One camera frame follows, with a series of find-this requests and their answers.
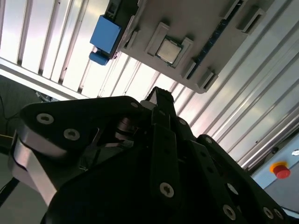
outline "screw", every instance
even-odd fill
[[[274,209],[274,211],[279,218],[284,219],[284,216],[280,213],[280,211],[278,211],[277,209]]]
[[[227,185],[231,192],[233,192],[235,195],[239,195],[238,191],[234,188],[233,185],[231,185],[230,183],[227,183]]]
[[[182,125],[186,125],[186,122],[185,122],[183,119],[180,119],[179,122],[180,122]]]
[[[72,128],[64,131],[64,137],[68,140],[77,141],[80,138],[80,133]]]
[[[137,103],[134,103],[134,102],[132,102],[131,105],[132,105],[133,107],[136,107],[136,108],[138,107],[138,104],[137,104]]]
[[[207,143],[209,143],[209,144],[212,143],[212,140],[211,140],[210,138],[208,138],[208,137],[206,137],[206,141],[207,141]]]
[[[299,149],[296,149],[292,152],[292,155],[298,156],[299,155]]]
[[[223,206],[224,214],[229,217],[231,220],[236,220],[235,211],[227,204]]]
[[[54,118],[48,113],[38,114],[36,120],[43,125],[50,125],[54,122]]]
[[[274,219],[273,213],[267,207],[264,207],[263,211],[269,219]]]
[[[160,184],[160,192],[169,198],[172,198],[174,195],[174,190],[173,190],[172,186],[165,182]]]

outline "black wire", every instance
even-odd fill
[[[2,187],[0,192],[0,208],[7,200],[7,198],[11,195],[18,183],[19,181],[13,177],[5,186]]]
[[[14,115],[10,116],[10,117],[6,117],[5,116],[5,106],[4,106],[4,103],[3,103],[3,99],[2,99],[2,96],[0,95],[0,101],[1,101],[1,107],[2,107],[2,114],[3,114],[3,117],[5,120],[10,120],[12,118],[14,118],[16,115],[19,114],[19,112],[15,113]]]
[[[15,113],[14,115],[12,115],[12,116],[10,116],[10,117],[7,118],[5,116],[5,107],[4,107],[3,98],[2,98],[1,95],[0,95],[0,103],[1,103],[1,107],[2,107],[3,118],[6,120],[6,124],[5,124],[5,135],[7,135],[9,121],[11,121],[12,119],[17,119],[18,117],[16,117],[16,116],[19,114],[19,112]]]

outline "blue plastic block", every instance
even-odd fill
[[[101,15],[93,31],[90,43],[98,49],[110,53],[120,31],[121,27]]]
[[[101,56],[99,54],[96,54],[94,52],[91,52],[89,54],[89,59],[100,64],[100,65],[106,65],[109,62],[108,58]]]

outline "bolt head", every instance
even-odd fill
[[[235,221],[236,220],[236,214],[235,214],[235,211],[227,204],[225,204],[223,206],[223,212],[224,214],[230,218],[231,220]]]
[[[183,119],[180,119],[179,122],[180,122],[182,125],[186,125],[186,122],[185,122]]]
[[[64,131],[64,137],[71,141],[77,141],[80,138],[80,133],[76,129],[66,129]]]
[[[137,104],[137,103],[134,103],[134,102],[132,102],[131,105],[132,105],[133,107],[136,107],[136,108],[138,107],[138,104]]]
[[[174,190],[172,186],[165,182],[160,184],[160,192],[168,198],[172,198],[174,196]]]
[[[269,219],[274,219],[273,213],[268,208],[264,207],[263,211]]]
[[[40,113],[36,116],[36,120],[43,125],[50,125],[54,122],[52,115],[48,113]]]
[[[284,219],[284,216],[281,214],[280,211],[278,211],[277,209],[274,209],[276,215],[280,218],[280,219]]]
[[[211,140],[210,138],[208,138],[208,137],[206,137],[206,141],[207,141],[207,143],[209,143],[209,144],[212,143],[212,140]]]

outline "emergency stop button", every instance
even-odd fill
[[[273,173],[278,179],[285,179],[289,177],[291,171],[284,165],[277,166],[273,169]]]
[[[271,165],[270,171],[275,174],[277,179],[285,179],[290,176],[291,171],[287,167],[286,162],[276,162]]]

